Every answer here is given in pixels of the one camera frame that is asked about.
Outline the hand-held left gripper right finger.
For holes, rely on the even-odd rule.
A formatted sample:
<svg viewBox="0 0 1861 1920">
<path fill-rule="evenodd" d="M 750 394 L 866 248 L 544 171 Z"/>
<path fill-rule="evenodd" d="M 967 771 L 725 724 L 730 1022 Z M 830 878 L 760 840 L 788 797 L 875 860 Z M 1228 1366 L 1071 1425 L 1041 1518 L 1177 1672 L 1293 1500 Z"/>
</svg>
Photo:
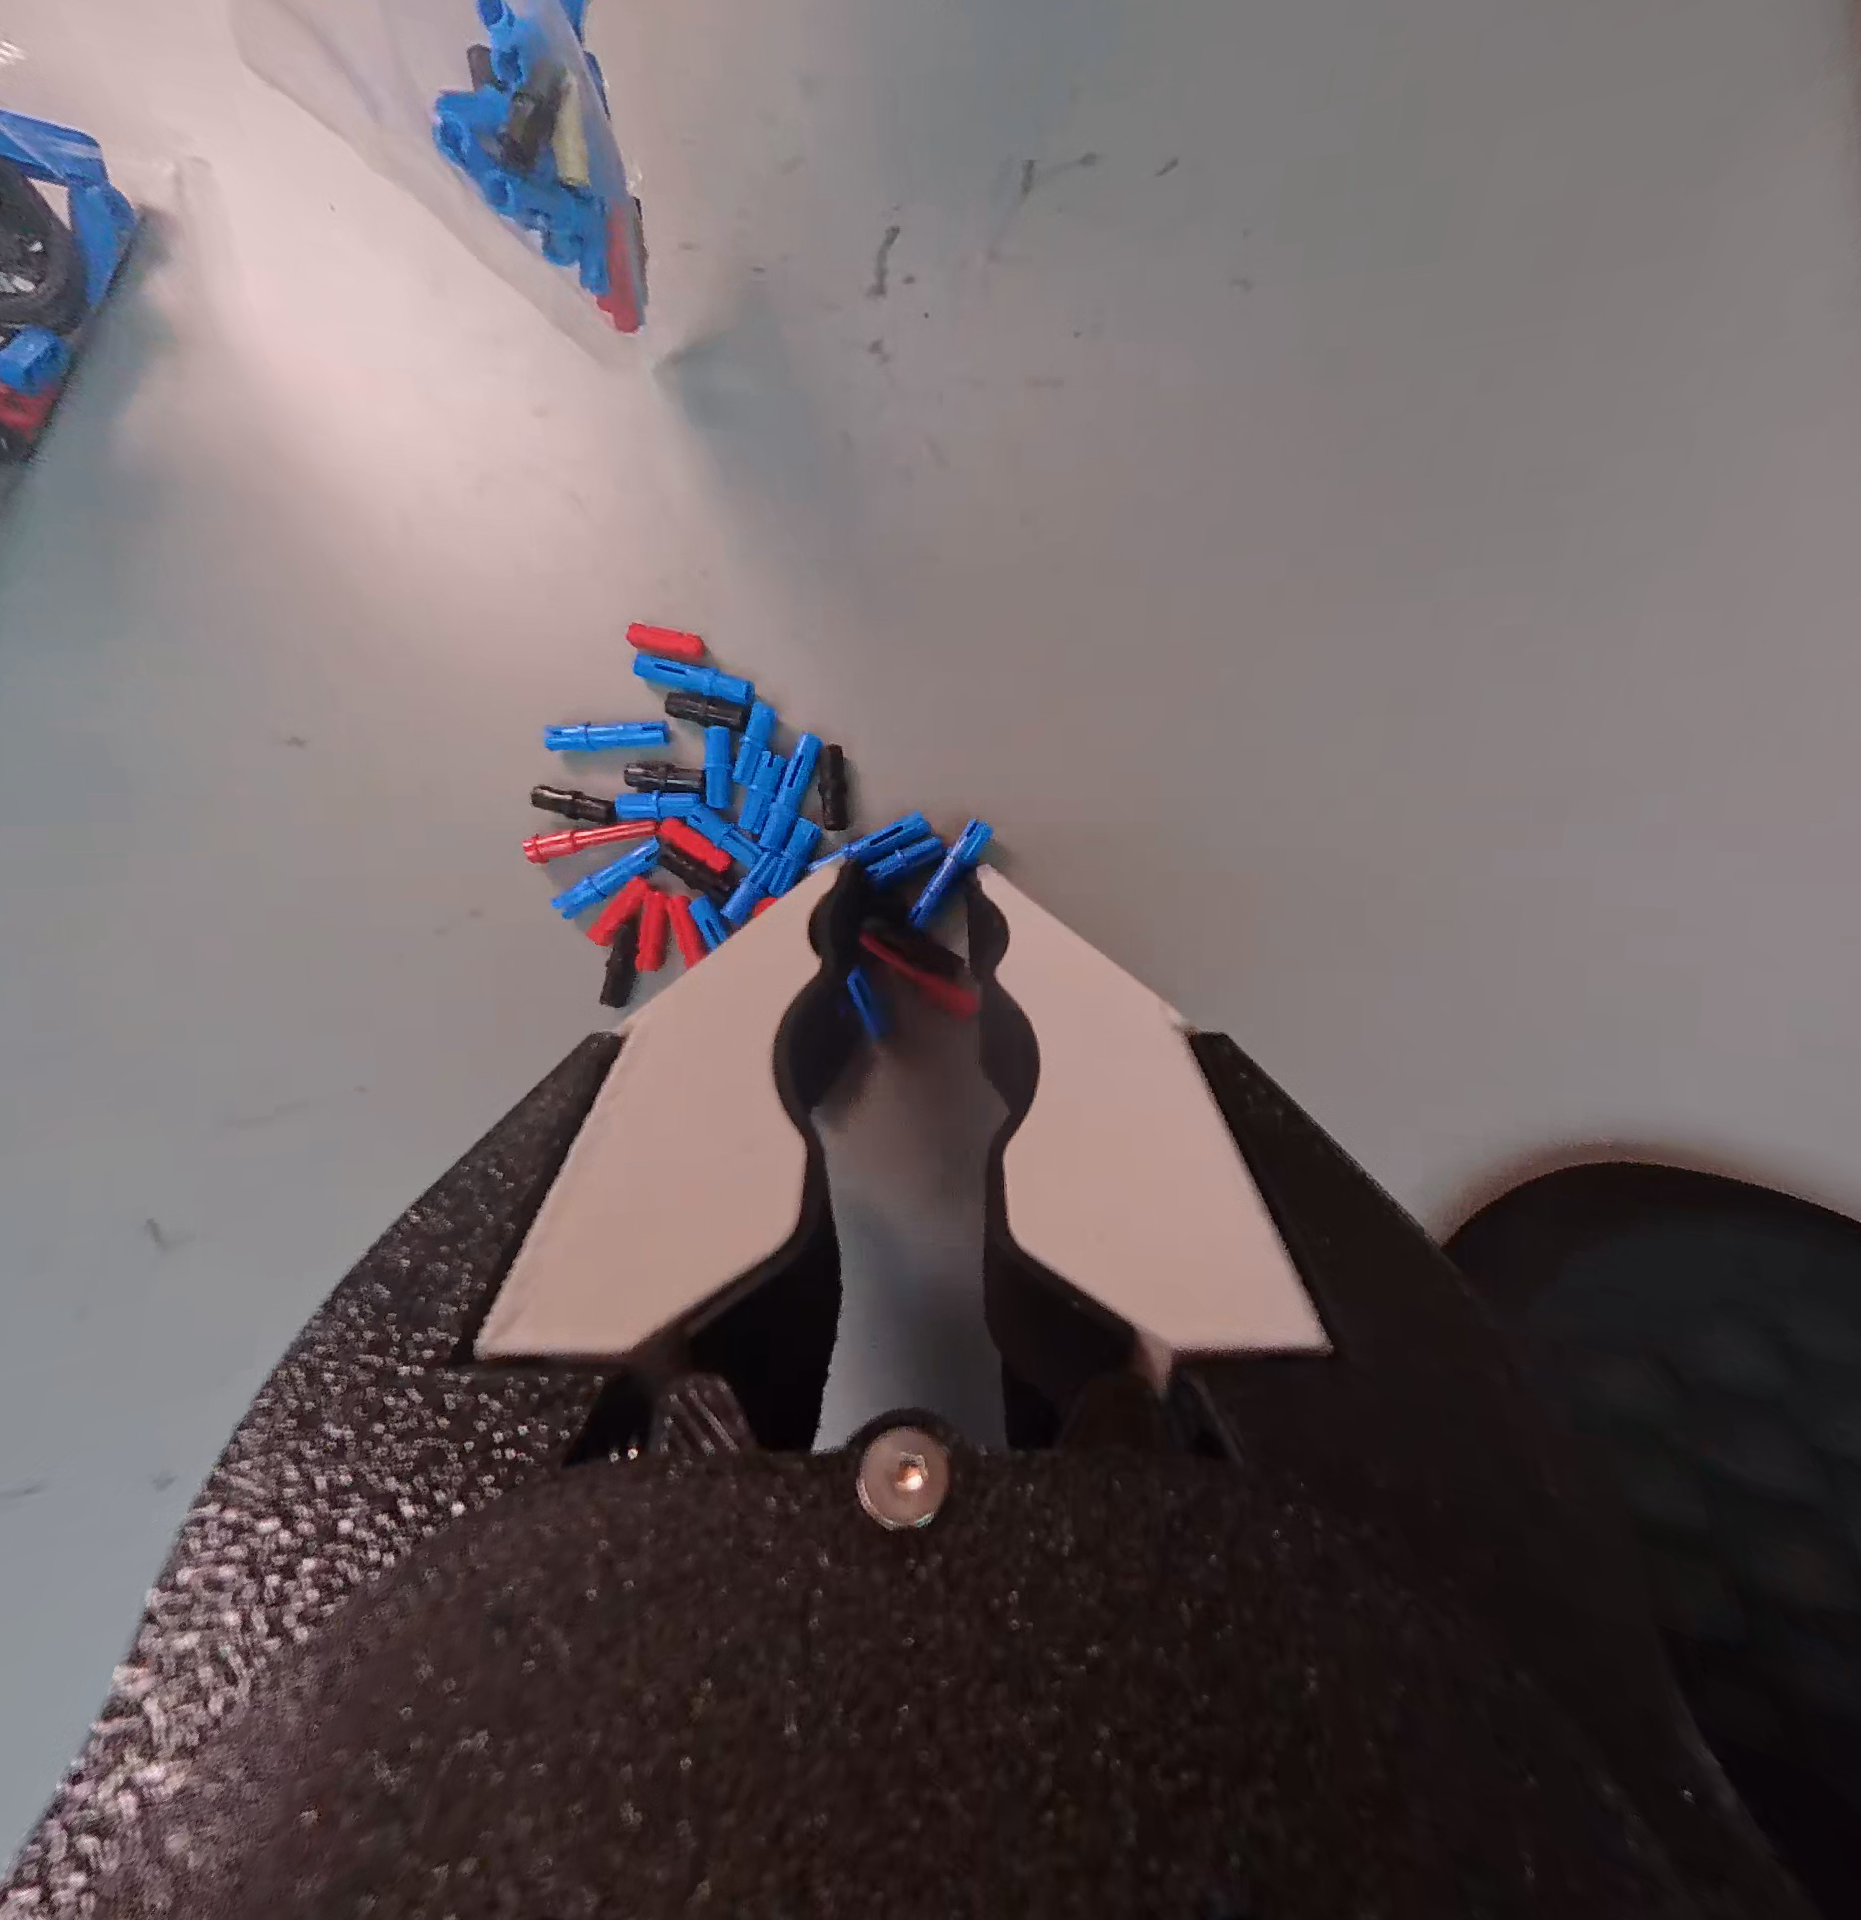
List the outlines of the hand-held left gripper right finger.
<svg viewBox="0 0 1861 1920">
<path fill-rule="evenodd" d="M 991 867 L 993 982 L 1035 1039 L 1002 1154 L 1008 1230 L 1144 1355 L 1329 1354 L 1182 1013 Z"/>
</svg>

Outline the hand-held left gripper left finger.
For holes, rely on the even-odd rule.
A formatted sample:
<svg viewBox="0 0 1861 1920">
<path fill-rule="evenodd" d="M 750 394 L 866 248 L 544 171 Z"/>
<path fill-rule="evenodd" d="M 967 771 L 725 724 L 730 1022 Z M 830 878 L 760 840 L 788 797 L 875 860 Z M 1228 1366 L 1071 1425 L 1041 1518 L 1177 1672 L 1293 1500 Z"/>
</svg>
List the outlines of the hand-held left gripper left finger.
<svg viewBox="0 0 1861 1920">
<path fill-rule="evenodd" d="M 844 1300 L 816 1106 L 844 1075 L 844 986 L 869 881 L 830 867 L 613 1032 L 593 1103 L 479 1324 L 479 1361 L 682 1364 L 755 1310 L 790 1333 Z"/>
</svg>

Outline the pile of small plastic pins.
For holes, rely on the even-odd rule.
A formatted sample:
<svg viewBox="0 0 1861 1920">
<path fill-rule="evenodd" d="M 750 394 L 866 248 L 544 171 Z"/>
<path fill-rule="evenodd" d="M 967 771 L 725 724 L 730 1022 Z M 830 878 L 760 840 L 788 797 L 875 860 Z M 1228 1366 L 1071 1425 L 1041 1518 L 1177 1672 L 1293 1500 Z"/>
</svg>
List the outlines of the pile of small plastic pins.
<svg viewBox="0 0 1861 1920">
<path fill-rule="evenodd" d="M 625 637 L 659 715 L 549 724 L 549 756 L 598 761 L 617 784 L 536 783 L 528 803 L 543 824 L 520 845 L 526 865 L 569 872 L 551 906 L 601 960 L 598 1003 L 629 1011 L 666 971 L 703 962 L 800 883 L 853 873 L 864 905 L 844 988 L 853 1028 L 869 1041 L 888 1035 L 891 986 L 973 1017 L 983 997 L 943 923 L 978 875 L 993 827 L 972 818 L 947 833 L 920 810 L 864 824 L 844 743 L 790 728 L 692 629 L 635 620 Z"/>
</svg>

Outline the clear bag of blue pins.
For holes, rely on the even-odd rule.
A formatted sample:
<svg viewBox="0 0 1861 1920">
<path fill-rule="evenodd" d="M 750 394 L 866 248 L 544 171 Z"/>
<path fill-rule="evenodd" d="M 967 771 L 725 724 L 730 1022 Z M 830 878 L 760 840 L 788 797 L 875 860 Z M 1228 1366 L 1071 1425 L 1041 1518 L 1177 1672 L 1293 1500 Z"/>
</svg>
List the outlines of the clear bag of blue pins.
<svg viewBox="0 0 1861 1920">
<path fill-rule="evenodd" d="M 235 2 L 246 63 L 604 367 L 649 251 L 582 2 Z"/>
</svg>

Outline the grey desk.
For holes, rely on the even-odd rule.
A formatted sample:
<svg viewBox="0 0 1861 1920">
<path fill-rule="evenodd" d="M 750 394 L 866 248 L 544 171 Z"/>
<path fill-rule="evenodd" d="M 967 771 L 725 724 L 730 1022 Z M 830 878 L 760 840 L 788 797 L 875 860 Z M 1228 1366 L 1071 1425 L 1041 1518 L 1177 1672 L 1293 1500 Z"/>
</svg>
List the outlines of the grey desk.
<svg viewBox="0 0 1861 1920">
<path fill-rule="evenodd" d="M 1435 1230 L 1861 1216 L 1861 5 L 593 5 L 588 347 L 232 5 L 0 5 L 147 251 L 0 526 L 0 1877 L 273 1363 L 598 1022 L 702 632 Z"/>
</svg>

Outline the dark cloth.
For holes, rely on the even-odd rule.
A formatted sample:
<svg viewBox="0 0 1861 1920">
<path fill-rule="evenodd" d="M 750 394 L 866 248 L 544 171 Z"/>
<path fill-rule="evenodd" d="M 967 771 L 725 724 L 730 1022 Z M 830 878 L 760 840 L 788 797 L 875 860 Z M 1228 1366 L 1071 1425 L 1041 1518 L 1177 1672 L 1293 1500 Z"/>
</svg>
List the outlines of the dark cloth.
<svg viewBox="0 0 1861 1920">
<path fill-rule="evenodd" d="M 1695 1722 L 1823 1915 L 1861 1915 L 1861 1222 L 1695 1168 L 1559 1168 L 1447 1255 L 1628 1511 Z"/>
</svg>

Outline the black toy wheel hub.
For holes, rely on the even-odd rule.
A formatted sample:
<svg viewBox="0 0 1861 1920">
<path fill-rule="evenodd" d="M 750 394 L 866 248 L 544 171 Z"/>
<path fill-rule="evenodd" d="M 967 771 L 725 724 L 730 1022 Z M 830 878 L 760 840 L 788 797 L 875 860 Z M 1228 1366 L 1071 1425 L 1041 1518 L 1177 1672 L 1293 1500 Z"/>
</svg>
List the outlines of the black toy wheel hub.
<svg viewBox="0 0 1861 1920">
<path fill-rule="evenodd" d="M 38 324 L 64 333 L 86 309 L 73 230 L 38 183 L 0 157 L 0 335 Z"/>
</svg>

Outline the pile of mixed brick parts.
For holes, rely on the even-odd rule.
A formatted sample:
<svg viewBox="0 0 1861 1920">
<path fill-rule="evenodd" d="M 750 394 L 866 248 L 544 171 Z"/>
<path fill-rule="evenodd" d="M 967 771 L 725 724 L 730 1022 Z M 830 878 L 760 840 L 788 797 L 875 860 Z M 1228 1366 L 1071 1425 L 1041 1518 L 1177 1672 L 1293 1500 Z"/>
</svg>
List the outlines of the pile of mixed brick parts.
<svg viewBox="0 0 1861 1920">
<path fill-rule="evenodd" d="M 71 332 L 32 324 L 0 335 L 0 469 L 12 469 L 35 454 L 141 219 L 88 133 L 0 107 L 0 157 L 18 163 L 73 230 L 86 293 L 84 318 Z"/>
</svg>

